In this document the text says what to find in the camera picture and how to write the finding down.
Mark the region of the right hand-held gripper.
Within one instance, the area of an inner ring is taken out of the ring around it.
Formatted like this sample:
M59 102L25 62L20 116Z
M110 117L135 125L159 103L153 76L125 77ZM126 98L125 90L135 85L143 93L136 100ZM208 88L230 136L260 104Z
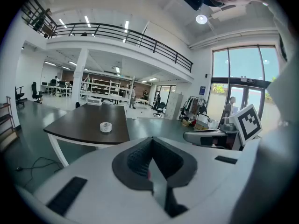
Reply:
M217 129L185 132L185 141L200 147L242 151L262 131L260 118L252 104L230 117L221 118Z

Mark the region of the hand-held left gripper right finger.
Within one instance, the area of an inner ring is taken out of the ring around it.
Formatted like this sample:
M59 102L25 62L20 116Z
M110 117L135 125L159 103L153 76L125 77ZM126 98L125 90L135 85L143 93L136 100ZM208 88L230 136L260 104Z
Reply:
M188 185L198 169L192 155L157 137L152 138L152 158L171 188Z

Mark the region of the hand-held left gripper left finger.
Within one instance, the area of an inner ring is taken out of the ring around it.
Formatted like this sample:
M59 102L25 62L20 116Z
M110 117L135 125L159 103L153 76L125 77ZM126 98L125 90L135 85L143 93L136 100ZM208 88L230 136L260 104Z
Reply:
M120 152L112 162L115 177L126 187L137 191L152 191L153 183L148 178L153 159L152 141L149 137Z

